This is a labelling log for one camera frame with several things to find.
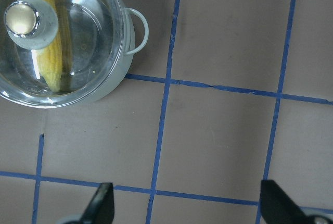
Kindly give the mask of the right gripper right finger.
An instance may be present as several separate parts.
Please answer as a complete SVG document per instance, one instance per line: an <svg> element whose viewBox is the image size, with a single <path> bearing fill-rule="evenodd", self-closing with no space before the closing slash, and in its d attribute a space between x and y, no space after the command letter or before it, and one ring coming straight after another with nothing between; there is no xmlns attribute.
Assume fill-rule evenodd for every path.
<svg viewBox="0 0 333 224"><path fill-rule="evenodd" d="M260 213L266 223L332 223L321 214L306 214L274 180L262 180Z"/></svg>

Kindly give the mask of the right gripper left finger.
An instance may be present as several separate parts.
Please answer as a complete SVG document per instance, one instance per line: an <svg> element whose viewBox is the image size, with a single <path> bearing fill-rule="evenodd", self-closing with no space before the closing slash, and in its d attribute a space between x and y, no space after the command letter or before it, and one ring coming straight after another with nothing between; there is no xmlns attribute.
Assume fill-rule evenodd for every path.
<svg viewBox="0 0 333 224"><path fill-rule="evenodd" d="M99 185L82 214L63 217L58 223L113 223L114 216L113 183L104 182Z"/></svg>

